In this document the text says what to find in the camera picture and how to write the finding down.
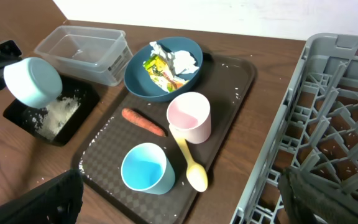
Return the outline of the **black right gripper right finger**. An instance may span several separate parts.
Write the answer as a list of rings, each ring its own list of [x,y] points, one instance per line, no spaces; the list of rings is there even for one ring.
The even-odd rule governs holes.
[[[278,180],[290,223],[358,223],[358,201],[294,167]]]

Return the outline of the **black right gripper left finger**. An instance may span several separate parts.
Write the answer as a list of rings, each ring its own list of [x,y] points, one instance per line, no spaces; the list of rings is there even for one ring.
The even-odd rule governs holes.
[[[70,169],[0,206],[0,224],[75,223],[83,204],[81,174]]]

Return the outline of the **light blue small bowl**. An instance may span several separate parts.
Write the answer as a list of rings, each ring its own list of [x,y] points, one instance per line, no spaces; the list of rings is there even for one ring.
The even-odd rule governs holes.
[[[29,57],[4,67],[4,81],[21,103],[44,108],[56,100],[63,90],[62,79],[46,60]]]

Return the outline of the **light blue plastic cup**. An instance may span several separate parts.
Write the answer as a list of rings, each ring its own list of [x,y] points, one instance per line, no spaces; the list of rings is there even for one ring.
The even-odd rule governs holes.
[[[121,177],[131,190],[162,195],[175,183],[175,172],[163,149],[151,142],[133,147],[124,157]]]

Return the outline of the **pink plastic cup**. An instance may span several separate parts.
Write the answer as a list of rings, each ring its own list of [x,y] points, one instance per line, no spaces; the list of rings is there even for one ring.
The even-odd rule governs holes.
[[[186,92],[174,98],[166,112],[173,130],[192,144],[205,142],[211,135],[211,105],[198,92]]]

